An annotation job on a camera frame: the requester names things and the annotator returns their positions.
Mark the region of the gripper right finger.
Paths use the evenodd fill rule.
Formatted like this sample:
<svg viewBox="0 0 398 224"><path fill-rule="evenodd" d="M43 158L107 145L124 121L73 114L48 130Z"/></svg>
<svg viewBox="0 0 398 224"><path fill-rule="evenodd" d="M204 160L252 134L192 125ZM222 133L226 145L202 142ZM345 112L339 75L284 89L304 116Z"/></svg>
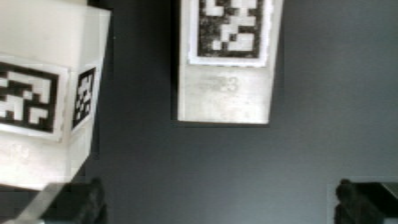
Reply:
<svg viewBox="0 0 398 224"><path fill-rule="evenodd" d="M398 224L398 182L352 182L336 188L334 224Z"/></svg>

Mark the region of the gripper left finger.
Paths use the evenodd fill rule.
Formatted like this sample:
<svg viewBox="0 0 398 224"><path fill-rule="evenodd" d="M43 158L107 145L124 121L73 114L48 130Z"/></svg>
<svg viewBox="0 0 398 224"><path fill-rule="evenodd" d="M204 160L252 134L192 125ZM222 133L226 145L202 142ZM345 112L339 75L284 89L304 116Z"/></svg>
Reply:
<svg viewBox="0 0 398 224"><path fill-rule="evenodd" d="M51 183L11 224L108 224L105 188L89 183Z"/></svg>

